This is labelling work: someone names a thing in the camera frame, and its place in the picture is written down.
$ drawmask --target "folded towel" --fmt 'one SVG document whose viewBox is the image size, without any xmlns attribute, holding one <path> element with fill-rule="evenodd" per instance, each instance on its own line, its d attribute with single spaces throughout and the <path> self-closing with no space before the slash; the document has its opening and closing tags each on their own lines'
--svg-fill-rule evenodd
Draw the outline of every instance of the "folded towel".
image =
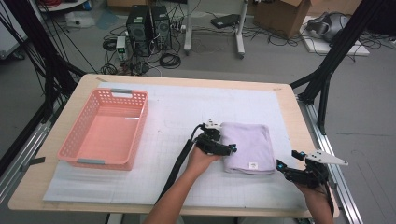
<svg viewBox="0 0 396 224">
<path fill-rule="evenodd" d="M 224 122 L 221 124 L 221 143 L 236 144 L 238 150 L 224 157 L 228 173 L 269 175 L 276 170 L 276 160 L 266 125 Z"/>
</svg>

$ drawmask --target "pink plastic basket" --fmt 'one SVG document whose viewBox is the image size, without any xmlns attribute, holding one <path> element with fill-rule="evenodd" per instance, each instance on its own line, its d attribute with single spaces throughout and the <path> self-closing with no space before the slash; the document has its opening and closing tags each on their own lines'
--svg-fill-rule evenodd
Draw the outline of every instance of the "pink plastic basket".
<svg viewBox="0 0 396 224">
<path fill-rule="evenodd" d="M 78 167 L 132 170 L 148 111 L 145 91 L 93 90 L 58 158 Z"/>
</svg>

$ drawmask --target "computer tower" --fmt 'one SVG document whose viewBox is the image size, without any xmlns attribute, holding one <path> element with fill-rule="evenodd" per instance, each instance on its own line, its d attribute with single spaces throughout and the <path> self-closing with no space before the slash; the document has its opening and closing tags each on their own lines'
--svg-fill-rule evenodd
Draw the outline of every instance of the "computer tower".
<svg viewBox="0 0 396 224">
<path fill-rule="evenodd" d="M 134 56 L 150 55 L 149 45 L 153 39 L 149 7 L 134 5 L 126 21 L 126 28 L 131 40 Z"/>
<path fill-rule="evenodd" d="M 154 37 L 157 49 L 171 49 L 172 38 L 170 20 L 165 6 L 151 8 Z"/>
</svg>

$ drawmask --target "basket handle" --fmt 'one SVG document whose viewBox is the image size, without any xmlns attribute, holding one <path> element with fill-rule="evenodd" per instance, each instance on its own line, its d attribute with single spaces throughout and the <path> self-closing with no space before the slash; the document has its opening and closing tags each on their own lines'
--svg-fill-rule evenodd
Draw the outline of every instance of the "basket handle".
<svg viewBox="0 0 396 224">
<path fill-rule="evenodd" d="M 110 89 L 110 91 L 114 93 L 132 94 L 132 90 L 126 90 L 126 89 Z"/>
<path fill-rule="evenodd" d="M 92 159 L 77 159 L 78 163 L 88 163 L 88 164 L 96 164 L 96 165 L 105 165 L 105 161 L 103 160 L 92 160 Z"/>
</svg>

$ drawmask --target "white paper sheet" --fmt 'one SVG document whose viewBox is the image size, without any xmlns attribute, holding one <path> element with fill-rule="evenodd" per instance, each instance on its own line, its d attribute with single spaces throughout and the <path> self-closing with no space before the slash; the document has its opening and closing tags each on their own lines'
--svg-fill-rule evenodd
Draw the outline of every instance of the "white paper sheet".
<svg viewBox="0 0 396 224">
<path fill-rule="evenodd" d="M 45 201 L 154 204 L 192 130 L 209 119 L 268 125 L 276 158 L 296 164 L 273 92 L 105 82 L 100 87 L 148 92 L 148 117 L 133 170 L 77 168 L 60 161 Z M 222 161 L 200 176 L 185 205 L 305 208 L 301 192 L 280 172 L 228 174 Z"/>
</svg>

